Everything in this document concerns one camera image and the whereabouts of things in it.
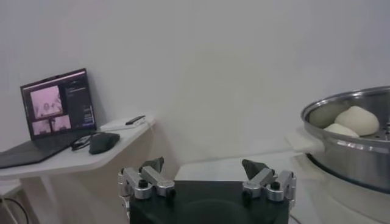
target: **black cable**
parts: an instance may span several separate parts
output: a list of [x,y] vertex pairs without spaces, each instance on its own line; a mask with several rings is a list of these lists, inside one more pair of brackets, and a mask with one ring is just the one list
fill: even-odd
[[24,209],[24,207],[19,202],[17,202],[16,200],[14,200],[12,198],[3,198],[3,200],[14,202],[23,211],[24,216],[26,217],[26,223],[29,224],[29,216],[27,215],[27,212]]
[[[84,149],[85,147],[90,145],[90,142],[91,142],[91,139],[93,136],[98,135],[98,134],[103,134],[103,133],[104,132],[94,131],[88,135],[85,135],[85,136],[75,140],[74,142],[71,143],[70,147],[72,148],[72,151],[74,151],[74,152],[78,151],[80,149]],[[77,143],[78,141],[80,141],[81,139],[86,138],[86,137],[88,137],[88,138],[85,140],[85,142],[83,144]]]

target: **pot handle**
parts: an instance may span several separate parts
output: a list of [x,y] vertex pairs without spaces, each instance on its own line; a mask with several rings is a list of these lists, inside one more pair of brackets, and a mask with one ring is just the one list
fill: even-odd
[[286,135],[286,140],[297,153],[324,152],[325,147],[320,139],[299,127]]

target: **black computer mouse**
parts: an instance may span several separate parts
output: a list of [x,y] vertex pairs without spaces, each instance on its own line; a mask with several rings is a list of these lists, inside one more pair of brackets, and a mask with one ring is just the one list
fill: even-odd
[[121,136],[114,133],[101,133],[91,138],[90,154],[100,154],[112,149]]

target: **laptop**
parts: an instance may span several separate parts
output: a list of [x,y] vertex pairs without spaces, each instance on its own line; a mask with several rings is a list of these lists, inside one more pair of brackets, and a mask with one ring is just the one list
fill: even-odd
[[20,89],[31,141],[0,153],[0,168],[40,163],[96,130],[86,69]]

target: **video call on screen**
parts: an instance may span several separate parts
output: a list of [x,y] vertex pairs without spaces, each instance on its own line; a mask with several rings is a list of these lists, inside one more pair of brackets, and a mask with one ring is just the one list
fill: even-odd
[[87,81],[84,74],[23,89],[34,136],[94,125]]

